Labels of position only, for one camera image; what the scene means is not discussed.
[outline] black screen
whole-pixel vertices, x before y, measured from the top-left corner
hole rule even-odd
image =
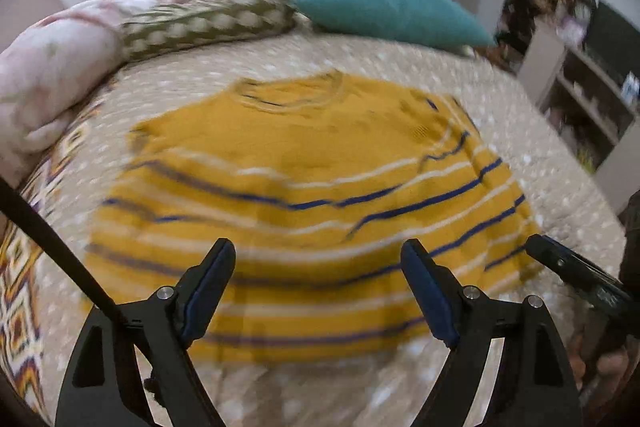
[[[640,31],[603,1],[591,19],[584,47],[618,84],[629,71],[640,77]]]

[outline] bolt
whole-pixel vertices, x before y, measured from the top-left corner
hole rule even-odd
[[[480,290],[475,286],[465,286],[462,293],[467,299],[471,300],[475,300],[480,297]]]
[[[542,299],[537,295],[529,295],[529,297],[527,297],[527,302],[529,303],[529,306],[532,306],[533,308],[542,308],[542,305],[544,304]]]
[[[162,288],[160,288],[156,292],[156,296],[158,296],[158,298],[162,299],[163,301],[170,299],[173,294],[174,294],[174,289],[171,288],[171,286],[162,286]]]

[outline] shelf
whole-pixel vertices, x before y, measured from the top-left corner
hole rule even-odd
[[[607,127],[607,125],[604,123],[604,120],[602,119],[600,114],[596,110],[594,110],[593,107],[591,107],[591,104],[589,104],[588,100],[585,97],[575,92],[574,86],[572,86],[572,84],[564,77],[562,73],[559,73],[556,79],[558,80],[558,83],[562,87],[564,87],[566,92],[569,93],[572,99],[574,99],[575,102],[577,102],[578,105],[580,105],[580,107],[589,116],[591,121],[593,121],[593,123],[596,124],[598,129],[602,131],[604,136],[607,137],[607,140],[609,140],[609,142],[613,146],[616,146],[620,142],[620,139],[612,130],[610,130],[609,127]]]
[[[603,70],[600,65],[584,51],[572,46],[567,46],[567,49],[571,54],[575,55],[581,62],[583,62],[591,71],[593,71],[593,73],[597,74],[599,79],[603,81],[604,85],[609,88],[609,90],[616,96],[618,100],[620,100],[620,103],[625,108],[625,110],[632,117],[636,118],[636,112],[628,105],[626,105],[625,99],[622,98],[620,86],[618,86],[618,84],[611,80],[611,77],[607,74],[607,72]]]

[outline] mattress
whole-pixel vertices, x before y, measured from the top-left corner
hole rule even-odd
[[[529,198],[545,233],[616,274],[623,230],[588,174],[530,104],[517,81],[485,60],[421,46],[305,31],[196,48],[131,64],[102,86],[27,183],[24,195],[82,259],[92,212],[130,159],[126,134],[136,123],[195,102],[241,77],[300,77],[337,69],[455,95],[484,142]],[[18,391],[53,417],[64,370],[82,322],[78,288],[15,229],[0,257],[0,362]],[[561,336],[574,329],[580,302],[544,270],[500,297],[545,299]],[[499,361],[499,341],[468,418],[480,422]],[[197,370],[227,425],[409,424],[448,350],[433,337],[394,351],[334,362],[273,366],[198,362]],[[143,376],[148,369],[142,369]],[[154,407],[156,421],[166,423]]]

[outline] black cable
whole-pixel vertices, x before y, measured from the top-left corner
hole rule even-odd
[[[116,303],[102,289],[60,236],[40,214],[31,208],[20,194],[0,176],[0,212],[27,234],[62,268],[78,287],[115,324],[124,324],[125,319]]]

